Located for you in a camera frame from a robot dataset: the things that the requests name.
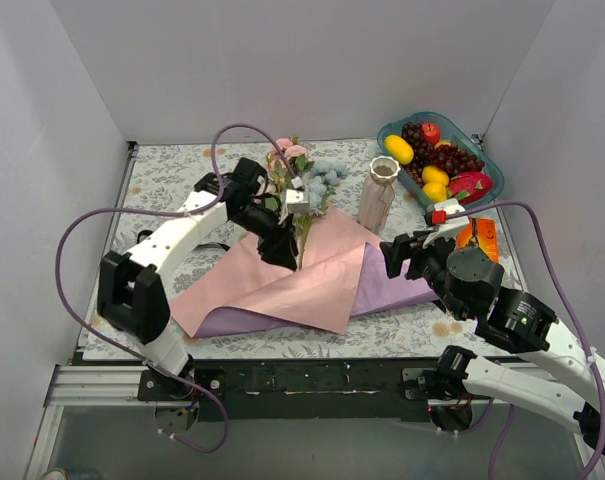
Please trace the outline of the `purple pink wrapping paper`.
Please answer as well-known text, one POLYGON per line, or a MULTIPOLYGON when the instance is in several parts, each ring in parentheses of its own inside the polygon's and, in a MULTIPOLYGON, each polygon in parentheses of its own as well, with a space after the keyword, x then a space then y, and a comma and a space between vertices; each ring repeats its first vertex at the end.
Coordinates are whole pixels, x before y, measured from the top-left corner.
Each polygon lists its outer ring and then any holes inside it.
POLYGON ((380 242, 332 207, 313 223, 302 267, 291 272, 263 262, 247 235, 171 301, 172 317, 195 338, 289 324, 341 334, 353 317, 434 301, 425 281, 388 278, 380 242))

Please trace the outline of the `pink rose stem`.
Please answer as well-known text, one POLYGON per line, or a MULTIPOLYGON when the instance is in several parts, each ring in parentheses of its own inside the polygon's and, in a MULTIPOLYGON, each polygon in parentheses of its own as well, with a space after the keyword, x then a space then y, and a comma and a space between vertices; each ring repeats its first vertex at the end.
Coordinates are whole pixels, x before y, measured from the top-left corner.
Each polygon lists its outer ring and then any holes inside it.
MULTIPOLYGON (((281 216, 285 217, 282 210, 283 202, 281 194, 287 187, 291 186, 291 180, 294 177, 299 176, 302 179, 304 169, 310 165, 311 160, 309 159, 308 149, 300 144, 296 136, 278 139, 276 144, 276 149, 266 155, 267 173, 269 176, 267 192, 275 196, 275 200, 273 202, 268 200, 267 205, 276 207, 278 206, 277 201, 280 201, 281 216)), ((302 267, 310 228, 300 231, 296 227, 298 216, 300 215, 293 215, 293 225, 295 226, 295 235, 299 250, 297 263, 299 267, 302 267)))

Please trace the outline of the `black gold-lettered ribbon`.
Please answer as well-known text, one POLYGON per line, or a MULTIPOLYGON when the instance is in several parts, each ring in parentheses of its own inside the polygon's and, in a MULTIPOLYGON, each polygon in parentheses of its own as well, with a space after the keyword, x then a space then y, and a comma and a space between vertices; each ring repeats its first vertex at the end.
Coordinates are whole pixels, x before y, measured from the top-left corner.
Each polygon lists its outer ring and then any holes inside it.
MULTIPOLYGON (((149 239, 153 233, 154 233, 154 231, 150 230, 150 229, 140 230, 137 233, 136 243, 140 244, 144 240, 149 239)), ((195 250, 198 250, 198 249, 209 249, 209 248, 219 248, 219 249, 222 249, 224 251, 228 251, 230 249, 230 246, 227 245, 227 244, 224 244, 224 243, 220 243, 220 242, 208 242, 208 243, 201 243, 201 244, 197 245, 195 247, 195 250)))

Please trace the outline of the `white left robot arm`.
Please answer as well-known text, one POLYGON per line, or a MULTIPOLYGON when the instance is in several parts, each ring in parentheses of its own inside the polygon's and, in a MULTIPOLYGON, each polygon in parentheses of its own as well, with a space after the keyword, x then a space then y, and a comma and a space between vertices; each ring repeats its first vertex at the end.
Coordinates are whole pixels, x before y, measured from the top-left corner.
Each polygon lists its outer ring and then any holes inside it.
POLYGON ((140 354, 164 369, 160 387, 175 400, 195 386, 185 369, 189 356, 171 327, 165 287, 188 254, 227 222, 258 239, 257 252, 267 264, 296 270, 298 247, 293 213, 308 204, 300 178, 280 194, 269 191, 266 170, 241 158, 221 176, 208 173, 193 187, 182 206, 147 239, 124 253, 108 252, 101 260, 97 313, 126 334, 140 354))

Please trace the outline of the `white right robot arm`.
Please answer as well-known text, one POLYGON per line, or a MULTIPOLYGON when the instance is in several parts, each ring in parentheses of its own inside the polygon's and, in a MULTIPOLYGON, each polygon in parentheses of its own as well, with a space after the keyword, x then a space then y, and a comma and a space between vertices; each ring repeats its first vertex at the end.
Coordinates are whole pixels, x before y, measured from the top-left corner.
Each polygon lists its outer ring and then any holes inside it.
POLYGON ((475 320, 476 336, 550 377, 535 378, 449 345, 433 370, 409 381, 410 390, 428 398, 470 394, 512 403, 581 435, 590 447, 602 441, 605 456, 605 360, 587 355, 566 324, 535 296, 503 286, 503 267, 481 249, 425 240, 425 233, 403 234, 381 243, 388 276, 399 276, 407 263, 407 279, 425 280, 455 319, 475 320))

